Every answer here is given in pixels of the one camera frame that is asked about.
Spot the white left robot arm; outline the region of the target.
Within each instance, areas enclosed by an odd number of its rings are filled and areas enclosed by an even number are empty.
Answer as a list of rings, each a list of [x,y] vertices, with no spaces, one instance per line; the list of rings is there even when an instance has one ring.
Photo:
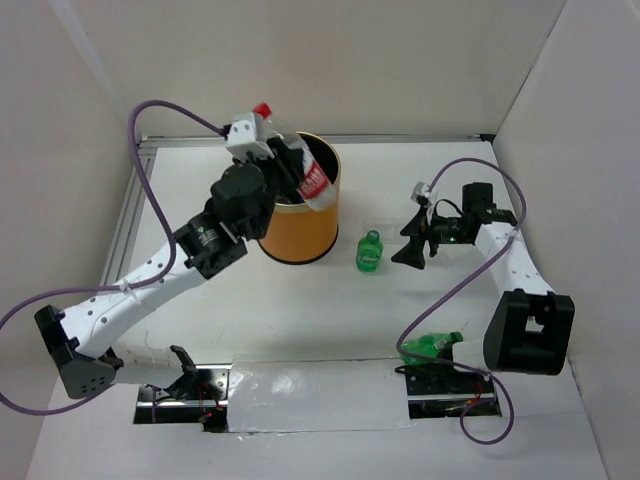
[[[265,237],[277,197],[303,179],[303,149],[279,138],[265,159],[234,160],[212,184],[202,212],[172,232],[143,265],[106,292],[34,316],[69,398],[88,399],[112,384],[147,384],[174,399],[195,393],[204,380],[186,350],[126,346],[120,337],[178,295],[202,285]]]

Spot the crushed green plastic bottle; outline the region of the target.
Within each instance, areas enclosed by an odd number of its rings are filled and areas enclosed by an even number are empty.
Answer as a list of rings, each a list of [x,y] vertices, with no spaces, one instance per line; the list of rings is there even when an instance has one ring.
[[[451,333],[428,333],[402,344],[404,353],[401,358],[405,365],[424,365],[431,363],[431,358],[438,358],[447,347],[461,342],[463,335],[455,331]]]

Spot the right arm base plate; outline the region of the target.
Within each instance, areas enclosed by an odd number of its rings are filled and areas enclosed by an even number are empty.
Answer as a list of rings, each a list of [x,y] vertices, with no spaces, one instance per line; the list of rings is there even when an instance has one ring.
[[[405,380],[409,418],[500,416],[501,409],[491,381],[471,372],[440,364],[402,365],[394,369]]]

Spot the small green bottle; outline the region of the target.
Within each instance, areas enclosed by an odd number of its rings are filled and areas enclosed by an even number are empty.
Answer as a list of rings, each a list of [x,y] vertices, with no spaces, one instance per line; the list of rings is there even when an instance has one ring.
[[[377,230],[369,230],[358,242],[355,263],[359,271],[373,273],[377,270],[384,246]]]

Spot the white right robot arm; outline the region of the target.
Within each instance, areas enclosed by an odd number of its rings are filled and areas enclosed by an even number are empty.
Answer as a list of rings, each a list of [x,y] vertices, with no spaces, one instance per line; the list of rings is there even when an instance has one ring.
[[[417,214],[401,230],[408,243],[391,261],[422,270],[424,250],[435,256],[441,245],[472,245],[485,260],[498,293],[496,310],[484,334],[482,353],[491,371],[555,376],[561,372],[575,305],[554,292],[534,265],[514,213],[493,201],[493,185],[462,187],[462,207],[454,217],[436,213],[437,196],[419,182],[412,192]]]

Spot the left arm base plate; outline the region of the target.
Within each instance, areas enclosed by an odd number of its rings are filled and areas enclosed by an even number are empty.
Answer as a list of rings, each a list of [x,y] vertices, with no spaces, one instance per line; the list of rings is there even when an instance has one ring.
[[[226,433],[232,364],[200,364],[198,383],[188,394],[143,385],[138,390],[134,425],[197,425],[203,432]]]

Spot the clear bottle red label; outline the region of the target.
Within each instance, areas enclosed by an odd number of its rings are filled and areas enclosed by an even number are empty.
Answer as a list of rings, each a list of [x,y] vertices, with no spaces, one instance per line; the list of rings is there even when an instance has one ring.
[[[267,103],[258,104],[253,112],[262,118],[269,139],[278,138],[278,146],[300,155],[300,167],[294,166],[294,178],[298,182],[297,193],[301,199],[314,211],[324,211],[333,206],[337,198],[336,189],[302,135],[277,119]]]

